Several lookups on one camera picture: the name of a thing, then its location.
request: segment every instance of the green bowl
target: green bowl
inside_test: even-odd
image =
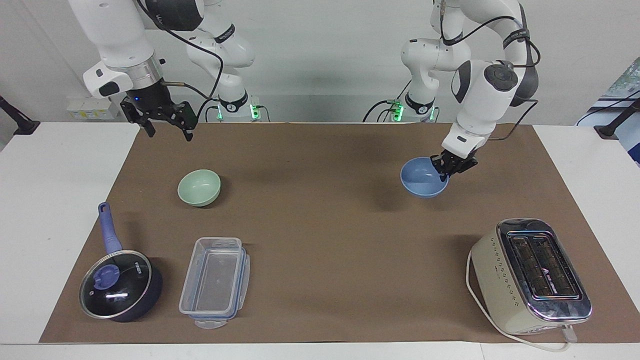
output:
[[[211,170],[196,170],[178,184],[180,200],[191,206],[207,206],[220,194],[220,176]]]

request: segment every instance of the bowl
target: bowl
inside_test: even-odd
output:
[[[218,198],[220,186],[220,176],[215,172],[206,169],[196,170],[180,180],[178,196],[186,204],[201,208]]]
[[[422,199],[437,196],[449,184],[449,177],[442,181],[440,173],[431,162],[431,158],[415,158],[407,161],[400,172],[402,185],[412,195]]]

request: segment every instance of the white power cord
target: white power cord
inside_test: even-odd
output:
[[[544,347],[542,345],[539,345],[539,344],[536,344],[536,343],[532,343],[532,342],[527,341],[527,340],[520,339],[520,338],[518,338],[516,336],[507,334],[506,332],[502,331],[498,327],[498,325],[496,325],[495,322],[493,322],[493,319],[491,319],[491,317],[489,316],[489,313],[486,312],[486,310],[482,306],[482,303],[480,303],[480,300],[478,300],[478,297],[476,296],[476,293],[474,293],[474,291],[471,289],[471,285],[469,284],[470,265],[471,265],[471,251],[469,252],[469,256],[467,257],[467,289],[471,293],[471,296],[473,296],[474,300],[476,301],[476,304],[478,304],[478,307],[480,307],[480,310],[482,310],[483,314],[486,316],[486,319],[489,320],[491,325],[493,325],[493,327],[496,330],[498,330],[498,332],[500,332],[502,335],[505,335],[509,339],[512,339],[512,340],[515,340],[515,341],[519,341],[519,342],[521,342],[521,343],[523,343],[525,345],[529,345],[530,347],[534,347],[534,348],[538,348],[540,350],[545,350],[545,351],[550,351],[550,352],[564,352],[569,348],[569,346],[571,346],[571,342],[574,342],[574,341],[571,341],[572,339],[570,339],[570,334],[573,333],[573,328],[571,327],[571,325],[569,325],[565,329],[563,329],[564,338],[567,340],[567,342],[561,348]]]

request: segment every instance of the blue bowl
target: blue bowl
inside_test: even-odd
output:
[[[440,173],[433,167],[431,158],[409,160],[400,172],[402,185],[412,195],[430,199],[440,194],[449,184],[449,177],[440,180]]]

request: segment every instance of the black pole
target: black pole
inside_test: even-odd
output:
[[[2,95],[0,95],[0,108],[18,124],[18,130],[13,133],[14,135],[31,135],[36,131],[38,125],[40,125],[39,121],[31,120],[27,115],[6,102]]]
[[[620,115],[618,115],[613,121],[606,126],[594,126],[598,135],[603,139],[610,139],[613,137],[618,126],[627,121],[631,115],[636,111],[640,111],[640,99],[636,99],[631,106],[626,108]]]

